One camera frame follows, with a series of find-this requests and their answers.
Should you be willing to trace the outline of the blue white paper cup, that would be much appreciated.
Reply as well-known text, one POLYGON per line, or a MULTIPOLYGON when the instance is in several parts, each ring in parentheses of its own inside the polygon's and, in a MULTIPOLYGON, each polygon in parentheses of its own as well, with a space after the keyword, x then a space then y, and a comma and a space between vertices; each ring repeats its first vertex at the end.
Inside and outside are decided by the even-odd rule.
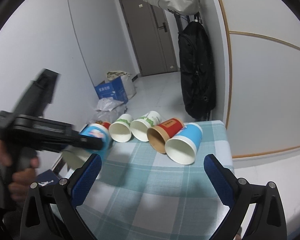
POLYGON ((94 123, 84 128, 79 135, 80 141, 74 146, 68 146, 62 152, 62 158, 68 169, 75 170, 82 167, 92 154, 99 155, 104 161, 111 141, 109 129, 94 123))

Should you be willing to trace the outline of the blue white cup right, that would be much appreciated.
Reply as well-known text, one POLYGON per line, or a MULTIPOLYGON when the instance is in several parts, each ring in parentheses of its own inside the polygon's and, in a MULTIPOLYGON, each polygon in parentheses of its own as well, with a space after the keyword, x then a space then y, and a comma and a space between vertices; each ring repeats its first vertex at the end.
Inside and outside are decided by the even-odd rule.
POLYGON ((197 123, 188 123, 165 143, 166 154, 176 163, 191 165, 195 162, 202 136, 203 130, 197 123))

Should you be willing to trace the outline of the red brown cup left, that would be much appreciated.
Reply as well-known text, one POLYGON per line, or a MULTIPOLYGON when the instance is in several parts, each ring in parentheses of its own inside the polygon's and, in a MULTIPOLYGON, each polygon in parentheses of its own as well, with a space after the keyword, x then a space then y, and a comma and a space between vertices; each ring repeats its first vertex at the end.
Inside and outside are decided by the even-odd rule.
POLYGON ((96 124, 101 125, 101 126, 105 127, 106 129, 109 129, 109 127, 111 125, 111 123, 108 121, 98 121, 98 122, 96 122, 96 124))

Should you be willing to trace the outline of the red brown cup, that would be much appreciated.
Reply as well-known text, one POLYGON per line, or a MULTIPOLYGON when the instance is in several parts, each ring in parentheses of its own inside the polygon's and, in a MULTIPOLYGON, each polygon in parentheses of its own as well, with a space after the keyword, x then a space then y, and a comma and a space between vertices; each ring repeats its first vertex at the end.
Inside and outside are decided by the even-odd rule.
POLYGON ((184 123, 178 118, 171 118, 151 127, 147 130, 147 138, 150 145, 159 153, 165 154, 166 142, 174 137, 182 128, 184 123))
POLYGON ((101 126, 105 127, 106 129, 109 129, 109 127, 111 125, 111 123, 108 121, 98 121, 98 122, 96 122, 96 124, 101 125, 101 126))

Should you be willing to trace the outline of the green white cup left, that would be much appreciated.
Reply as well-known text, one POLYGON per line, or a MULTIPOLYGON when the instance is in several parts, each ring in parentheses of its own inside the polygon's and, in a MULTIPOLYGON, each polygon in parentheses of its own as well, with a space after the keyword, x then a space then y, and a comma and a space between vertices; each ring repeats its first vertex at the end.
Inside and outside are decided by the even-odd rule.
POLYGON ((132 137, 130 125, 133 120, 134 119, 130 114, 121 115, 109 127, 111 138, 116 142, 128 142, 132 137))

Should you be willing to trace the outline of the green white cup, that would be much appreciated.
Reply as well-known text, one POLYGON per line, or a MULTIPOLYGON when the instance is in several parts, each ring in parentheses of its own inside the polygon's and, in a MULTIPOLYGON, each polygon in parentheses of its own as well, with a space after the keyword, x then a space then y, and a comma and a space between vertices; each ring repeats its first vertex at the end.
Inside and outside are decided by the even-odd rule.
POLYGON ((130 114, 121 115, 109 127, 111 138, 116 142, 128 142, 132 137, 130 125, 133 120, 134 119, 130 114))
POLYGON ((133 120, 130 129, 132 134, 139 141, 147 142, 147 131, 161 123, 161 115, 156 111, 150 111, 147 114, 133 120))

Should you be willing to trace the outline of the green white cup right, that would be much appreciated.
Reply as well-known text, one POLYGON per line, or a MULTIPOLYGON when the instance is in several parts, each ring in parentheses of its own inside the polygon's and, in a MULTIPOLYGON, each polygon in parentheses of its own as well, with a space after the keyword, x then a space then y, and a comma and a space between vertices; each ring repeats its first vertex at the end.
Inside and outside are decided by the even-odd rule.
POLYGON ((132 134, 139 141, 147 142, 147 131, 161 123, 161 115, 156 111, 150 111, 147 114, 133 120, 130 129, 132 134))

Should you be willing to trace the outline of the red brown cup right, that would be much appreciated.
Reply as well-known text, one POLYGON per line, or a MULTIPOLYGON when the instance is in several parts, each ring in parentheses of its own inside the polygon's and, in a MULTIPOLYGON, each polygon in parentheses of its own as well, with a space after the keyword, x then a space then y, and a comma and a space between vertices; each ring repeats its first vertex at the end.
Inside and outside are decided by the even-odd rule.
POLYGON ((151 127, 147 130, 147 138, 150 145, 159 153, 165 154, 166 142, 174 137, 182 128, 184 123, 178 118, 171 118, 151 127))

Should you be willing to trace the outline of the navy jordan shoe box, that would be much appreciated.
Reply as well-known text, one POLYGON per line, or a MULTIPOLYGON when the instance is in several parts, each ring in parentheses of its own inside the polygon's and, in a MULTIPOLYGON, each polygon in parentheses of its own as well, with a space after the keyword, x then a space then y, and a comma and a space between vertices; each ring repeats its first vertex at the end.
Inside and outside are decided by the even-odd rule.
POLYGON ((60 178, 52 170, 47 170, 36 177, 36 182, 41 186, 55 185, 59 182, 60 178))

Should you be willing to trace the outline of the teal plaid tablecloth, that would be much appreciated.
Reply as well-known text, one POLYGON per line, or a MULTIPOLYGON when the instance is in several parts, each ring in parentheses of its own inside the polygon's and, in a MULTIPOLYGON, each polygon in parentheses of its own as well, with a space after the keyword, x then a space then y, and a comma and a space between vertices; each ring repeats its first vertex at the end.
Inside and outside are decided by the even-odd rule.
POLYGON ((214 154, 232 168, 221 121, 201 122, 202 142, 192 165, 180 165, 133 139, 114 143, 79 215, 98 239, 209 239, 228 208, 204 171, 214 154))

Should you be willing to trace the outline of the grey plastic mailer bags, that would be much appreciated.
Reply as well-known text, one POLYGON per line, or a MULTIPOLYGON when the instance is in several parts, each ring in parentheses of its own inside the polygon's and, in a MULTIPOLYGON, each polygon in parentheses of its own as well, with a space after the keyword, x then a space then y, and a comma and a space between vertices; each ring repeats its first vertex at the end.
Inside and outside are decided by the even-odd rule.
POLYGON ((112 123, 125 114, 126 109, 127 106, 122 101, 113 98, 102 98, 97 103, 93 119, 112 123))

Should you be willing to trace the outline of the blue cardboard box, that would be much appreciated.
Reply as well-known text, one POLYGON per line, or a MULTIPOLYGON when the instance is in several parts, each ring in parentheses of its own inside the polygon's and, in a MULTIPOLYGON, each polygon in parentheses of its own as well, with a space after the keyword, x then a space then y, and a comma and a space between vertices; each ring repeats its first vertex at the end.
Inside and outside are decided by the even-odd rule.
POLYGON ((116 79, 108 83, 100 84, 95 87, 95 90, 99 99, 112 98, 123 103, 128 102, 128 97, 123 86, 121 77, 117 77, 116 79))

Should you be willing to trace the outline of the black backpack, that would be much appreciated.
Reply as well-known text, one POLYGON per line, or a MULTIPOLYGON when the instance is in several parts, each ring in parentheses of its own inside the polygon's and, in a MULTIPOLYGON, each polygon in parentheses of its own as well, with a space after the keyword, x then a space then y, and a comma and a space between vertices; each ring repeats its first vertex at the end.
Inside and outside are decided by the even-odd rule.
POLYGON ((210 119, 216 106, 216 79, 209 37, 192 21, 179 34, 181 91, 185 111, 197 121, 210 119))

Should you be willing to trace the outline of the brown door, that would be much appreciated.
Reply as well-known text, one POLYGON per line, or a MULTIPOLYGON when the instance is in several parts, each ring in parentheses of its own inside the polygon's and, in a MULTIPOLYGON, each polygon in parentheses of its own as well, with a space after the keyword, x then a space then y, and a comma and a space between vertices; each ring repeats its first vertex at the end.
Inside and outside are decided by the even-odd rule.
POLYGON ((171 33, 162 9, 143 0, 119 0, 141 75, 177 71, 171 33))

